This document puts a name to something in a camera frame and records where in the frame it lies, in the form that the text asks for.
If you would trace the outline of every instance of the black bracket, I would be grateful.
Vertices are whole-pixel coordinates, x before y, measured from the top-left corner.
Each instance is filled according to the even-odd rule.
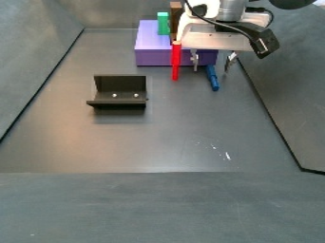
[[[97,96],[87,104],[95,108],[141,106],[146,107],[146,76],[97,75]]]

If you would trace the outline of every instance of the gray wall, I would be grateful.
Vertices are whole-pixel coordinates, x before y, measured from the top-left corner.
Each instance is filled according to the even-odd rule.
[[[169,0],[58,0],[87,28],[137,28],[169,10]]]
[[[325,11],[269,8],[281,49],[240,59],[301,166],[325,171]]]
[[[0,139],[82,30],[53,0],[0,0]]]

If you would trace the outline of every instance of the green block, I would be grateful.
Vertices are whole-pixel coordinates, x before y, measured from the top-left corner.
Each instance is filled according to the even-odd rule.
[[[158,12],[158,34],[169,35],[169,14],[168,12]]]

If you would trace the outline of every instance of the purple block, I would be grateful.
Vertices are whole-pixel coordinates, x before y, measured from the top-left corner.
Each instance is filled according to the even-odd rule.
[[[141,20],[136,45],[137,65],[170,65],[172,45],[168,35],[158,34],[158,21]],[[216,65],[219,51],[198,49],[198,65]],[[181,65],[193,65],[189,48],[182,50]]]

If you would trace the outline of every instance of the blue block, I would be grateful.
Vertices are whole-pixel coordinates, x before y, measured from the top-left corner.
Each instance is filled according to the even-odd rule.
[[[216,71],[215,71],[215,65],[208,65],[207,70],[208,70],[208,75],[209,75],[209,80],[211,80],[211,83],[212,83],[213,91],[217,91],[219,88],[220,88],[220,85],[219,85],[217,74],[216,74]]]

